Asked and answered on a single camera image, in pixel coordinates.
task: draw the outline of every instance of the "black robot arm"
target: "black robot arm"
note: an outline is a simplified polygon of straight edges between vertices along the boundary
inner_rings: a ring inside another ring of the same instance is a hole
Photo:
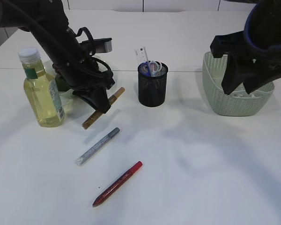
[[[215,58],[228,55],[226,94],[241,83],[251,93],[281,78],[281,0],[259,0],[244,31],[216,36],[210,48]]]
[[[113,73],[93,55],[110,52],[111,38],[93,39],[85,27],[75,34],[61,0],[0,0],[0,27],[30,31],[75,95],[102,113],[110,109],[106,90],[115,83]],[[79,43],[82,33],[88,40]],[[98,62],[107,70],[100,72]]]

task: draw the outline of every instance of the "green basket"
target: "green basket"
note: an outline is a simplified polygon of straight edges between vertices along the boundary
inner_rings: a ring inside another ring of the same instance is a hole
[[[211,52],[204,55],[203,86],[213,111],[223,116],[253,116],[271,97],[274,84],[270,82],[251,94],[240,85],[230,95],[225,95],[222,80],[226,71],[227,56],[215,59]]]

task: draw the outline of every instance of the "green label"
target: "green label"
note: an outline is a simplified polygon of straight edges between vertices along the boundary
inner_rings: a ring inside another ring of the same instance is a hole
[[[37,79],[37,73],[34,68],[24,69],[28,79]]]

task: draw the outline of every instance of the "scissors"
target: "scissors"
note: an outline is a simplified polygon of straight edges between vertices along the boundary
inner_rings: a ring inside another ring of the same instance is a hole
[[[143,62],[140,65],[140,71],[146,76],[156,77],[156,74],[162,70],[163,65],[156,61],[150,61],[149,63],[150,65],[148,65],[148,62]]]

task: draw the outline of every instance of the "silver glitter pen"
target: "silver glitter pen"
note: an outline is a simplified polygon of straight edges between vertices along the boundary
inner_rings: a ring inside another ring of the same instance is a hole
[[[98,141],[93,147],[91,147],[86,153],[84,153],[75,163],[79,166],[85,164],[93,155],[95,155],[105,144],[107,144],[117,133],[120,132],[119,128],[115,128],[108,135]]]

